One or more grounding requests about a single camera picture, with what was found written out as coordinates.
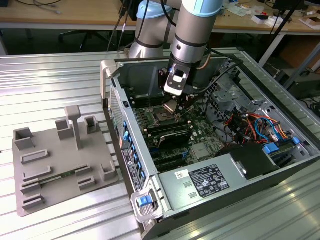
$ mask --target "aluminum profile table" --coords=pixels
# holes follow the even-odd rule
[[[268,85],[270,76],[235,48],[233,53],[260,75],[282,102],[320,138],[319,122],[302,105]],[[123,180],[25,217],[16,213],[11,140],[13,129],[52,129],[64,107],[79,105],[83,117],[95,115],[111,153],[100,99],[100,62],[123,58],[115,53],[5,56],[0,59],[0,239],[141,239]],[[319,239],[320,162],[269,190],[205,216],[159,239]]]

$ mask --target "warning label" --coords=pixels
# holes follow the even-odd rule
[[[202,198],[230,188],[216,164],[191,171],[189,175]]]

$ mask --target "office chair leg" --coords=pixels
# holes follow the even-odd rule
[[[60,42],[60,43],[63,43],[65,36],[76,35],[76,34],[86,34],[87,32],[88,32],[88,31],[86,31],[86,30],[72,30],[72,31],[67,31],[67,32],[64,32],[64,33],[60,33],[58,39],[59,39],[59,42]]]
[[[84,49],[84,47],[85,47],[85,45],[86,45],[86,43],[87,43],[87,41],[88,41],[88,37],[89,37],[89,33],[87,33],[87,34],[84,36],[84,39],[83,39],[83,41],[82,41],[82,43],[81,43],[81,46],[80,46],[80,52],[82,52],[82,50]]]
[[[101,34],[97,33],[97,32],[93,32],[92,33],[93,36],[96,36],[97,38],[101,39],[102,41],[109,43],[109,39],[105,38],[104,36],[102,36]]]

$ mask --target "cable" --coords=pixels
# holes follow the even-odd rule
[[[170,18],[169,14],[167,13],[164,0],[161,0],[161,7],[162,7],[163,13],[166,16],[166,18],[168,19],[169,23],[171,23],[171,25],[176,27],[177,24],[175,24],[175,22]]]
[[[203,94],[205,93],[207,90],[209,90],[220,78],[222,78],[223,75],[225,75],[227,72],[229,72],[230,70],[238,67],[239,65],[243,64],[242,62],[239,62],[239,63],[236,63],[230,67],[228,67],[226,70],[224,70],[219,76],[217,76],[213,81],[211,81],[211,83],[206,87],[204,88],[203,90],[200,90],[198,91],[197,93],[198,94]]]
[[[208,66],[209,62],[210,62],[210,59],[211,59],[211,51],[210,51],[210,44],[209,44],[209,42],[207,43],[207,48],[208,48],[208,50],[209,50],[209,52],[208,52],[208,57],[206,58],[206,61],[205,61],[205,63],[204,63],[202,66],[196,68],[197,70],[205,69],[205,68]]]
[[[267,5],[269,8],[273,8],[273,6],[270,6],[269,4],[267,4],[267,2],[264,2],[265,5]]]
[[[228,136],[230,136],[230,137],[233,137],[231,133],[229,133],[229,132],[227,132],[227,131],[225,131],[225,130],[217,127],[217,126],[213,126],[213,129],[219,130],[219,131],[225,133],[226,135],[228,135]]]
[[[301,102],[306,104],[306,107],[311,110],[316,116],[320,118],[320,103],[312,99],[314,102],[311,102],[310,105],[304,100],[300,100]]]
[[[272,34],[272,32],[274,31],[275,26],[277,25],[277,22],[278,22],[278,18],[279,18],[279,16],[280,16],[280,11],[279,11],[279,13],[278,13],[278,16],[276,16],[275,23],[274,23],[273,28],[272,28],[272,30],[271,30],[271,32],[270,32],[270,34],[269,34],[269,35],[271,35],[271,34]]]
[[[254,126],[252,126],[252,123],[250,122],[250,120],[249,120],[249,118],[247,118],[247,121],[248,121],[248,125],[249,125],[249,127],[251,128],[251,131],[252,131],[252,133],[253,133],[253,138],[254,138],[254,140],[257,140],[257,134],[256,134],[256,132],[255,132],[255,130],[254,130]]]
[[[59,3],[62,0],[57,0],[57,1],[50,2],[50,3],[41,3],[41,4],[30,4],[30,3],[26,3],[26,2],[23,2],[23,1],[20,1],[20,0],[16,0],[16,1],[18,3],[24,4],[24,5],[28,5],[28,6],[47,6],[47,5]]]
[[[145,19],[146,19],[146,16],[147,16],[148,7],[149,7],[149,0],[147,0],[147,2],[146,2],[145,12],[144,12],[143,19],[142,19],[142,22],[141,22],[141,27],[140,27],[140,31],[139,31],[138,37],[133,42],[129,43],[128,45],[122,47],[121,49],[119,48],[117,52],[123,51],[124,49],[126,49],[126,48],[130,47],[132,44],[134,44],[137,40],[139,40],[140,35],[141,35],[141,31],[142,31],[142,28],[144,26]]]
[[[118,26],[119,26],[119,23],[120,23],[120,21],[121,21],[121,19],[122,19],[122,17],[123,17],[122,11],[123,11],[123,9],[124,9],[125,2],[126,2],[126,1],[123,1],[122,6],[121,6],[121,8],[120,8],[120,16],[119,16],[118,21],[116,22],[116,24],[115,24],[115,26],[114,26],[114,29],[113,29],[112,34],[111,34],[111,37],[110,37],[110,39],[109,39],[108,47],[107,47],[107,49],[106,49],[107,52],[109,52],[110,45],[111,45],[111,41],[112,41],[112,39],[113,39],[113,37],[114,37],[114,35],[115,35],[115,32],[117,31],[117,28],[118,28]]]
[[[125,15],[125,20],[124,20],[124,24],[123,24],[123,27],[122,27],[122,32],[121,32],[120,40],[119,40],[119,44],[118,44],[118,49],[120,48],[120,45],[121,45],[122,37],[123,37],[124,32],[125,32],[125,28],[126,28],[126,25],[127,25],[127,22],[128,22],[129,12],[131,10],[131,6],[132,6],[133,1],[134,0],[130,0],[129,7],[128,7],[126,15]]]
[[[256,131],[256,133],[257,133],[259,136],[263,137],[264,139],[267,139],[267,141],[268,141],[268,143],[269,143],[269,139],[268,139],[265,135],[261,134],[261,133],[259,132],[259,130],[258,130],[258,121],[261,120],[261,119],[266,120],[266,121],[271,125],[272,130],[273,130],[273,132],[275,133],[275,135],[278,137],[278,139],[280,139],[280,140],[283,140],[283,139],[284,139],[283,136],[281,136],[281,134],[278,133],[278,131],[276,130],[276,128],[275,128],[275,126],[273,125],[273,123],[272,123],[269,119],[267,119],[267,118],[265,118],[265,117],[260,117],[260,118],[258,118],[258,119],[255,121],[255,123],[254,123],[255,131]]]
[[[266,119],[269,119],[270,121],[275,122],[275,123],[278,122],[277,120],[274,120],[274,119],[272,119],[272,118],[269,117],[269,116],[261,116],[261,115],[256,114],[256,113],[249,113],[249,116],[254,117],[254,118],[256,118],[256,119],[266,118]],[[281,135],[284,139],[287,139],[288,137],[287,137],[287,135],[284,133],[284,131],[282,130],[280,124],[278,124],[277,127],[279,128],[278,131],[279,131],[280,135]]]
[[[237,64],[232,65],[231,67],[227,68],[226,70],[224,70],[219,76],[216,77],[216,79],[214,79],[209,86],[207,86],[205,89],[201,90],[198,92],[198,94],[202,94],[205,93],[208,89],[210,89],[223,75],[225,75],[227,72],[229,72],[230,70],[236,68],[237,66],[241,65],[242,63],[239,62]],[[205,104],[205,115],[207,115],[207,111],[208,111],[208,106],[209,106],[209,102],[210,102],[210,98],[212,96],[212,94],[214,94],[214,91],[211,91],[210,95],[208,96],[208,101],[206,101]]]
[[[46,6],[42,6],[41,4],[43,4],[42,2],[39,2],[37,0],[33,0],[33,3],[35,4],[35,6],[39,9],[42,9],[42,10],[46,10],[46,11],[49,11],[49,12],[53,12],[55,14],[61,14],[62,12],[61,11],[58,11],[58,10],[55,10],[54,8],[57,7],[57,5],[55,4],[51,4],[51,5],[46,5]]]
[[[236,56],[224,54],[224,53],[221,53],[221,52],[219,52],[219,51],[216,51],[216,50],[214,50],[214,49],[212,49],[212,48],[210,48],[210,51],[211,51],[212,53],[214,53],[214,54],[217,54],[217,55],[221,56],[221,57],[225,57],[225,58],[228,58],[228,59],[232,59],[232,60],[234,60],[235,62],[244,63],[244,61],[242,61],[240,58],[238,58],[238,57],[236,57]]]

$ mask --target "plastic block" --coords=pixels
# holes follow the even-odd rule
[[[23,194],[26,194],[26,193],[29,193],[29,192],[32,192],[32,191],[36,191],[36,190],[40,190],[40,189],[41,189],[41,185],[38,182],[33,183],[33,184],[29,184],[27,186],[21,186],[20,187],[20,191]]]
[[[79,189],[83,190],[92,187],[96,184],[94,176],[89,176],[78,181]]]
[[[137,202],[140,208],[153,203],[152,198],[149,195],[138,198]]]
[[[13,142],[19,151],[35,147],[31,140],[32,137],[33,135],[28,127],[13,131]]]
[[[115,164],[114,161],[110,161],[110,165],[111,165],[111,170],[110,171],[105,171],[103,165],[100,165],[100,177],[102,179],[102,181],[107,181],[109,179],[114,178],[115,176],[117,176],[117,171],[115,168]]]
[[[41,177],[43,177],[43,176],[45,176],[45,175],[50,174],[51,172],[52,172],[51,167],[50,167],[50,166],[47,166],[47,169],[46,169],[45,171],[36,173],[36,174],[34,174],[34,175],[31,175],[31,176],[26,176],[26,174],[23,173],[22,180],[23,180],[24,182],[27,182],[27,181],[30,181],[30,180],[32,180],[32,179],[41,178]]]
[[[60,140],[69,139],[74,137],[74,130],[69,125],[68,120],[55,121],[56,129]]]
[[[86,126],[86,134],[94,134],[100,130],[99,123],[95,116],[85,117],[84,124]]]
[[[76,149],[77,150],[82,149],[79,126],[78,126],[78,118],[81,117],[79,106],[78,105],[66,106],[64,108],[64,112],[65,112],[66,118],[72,121],[73,133],[74,133],[75,142],[76,142]]]
[[[22,208],[24,210],[28,210],[42,204],[44,204],[44,198],[41,196],[41,194],[36,194],[23,200]]]
[[[266,145],[264,145],[264,148],[263,148],[263,151],[266,154],[270,154],[270,153],[273,153],[278,150],[279,150],[279,148],[277,147],[277,145],[275,143],[266,144]]]
[[[45,159],[49,156],[47,149],[35,151],[22,155],[20,157],[21,164],[28,164],[37,160]]]
[[[78,177],[80,175],[83,174],[87,174],[89,172],[91,172],[91,166],[86,164],[86,165],[82,165],[80,167],[77,167],[76,170],[74,171],[75,175]]]

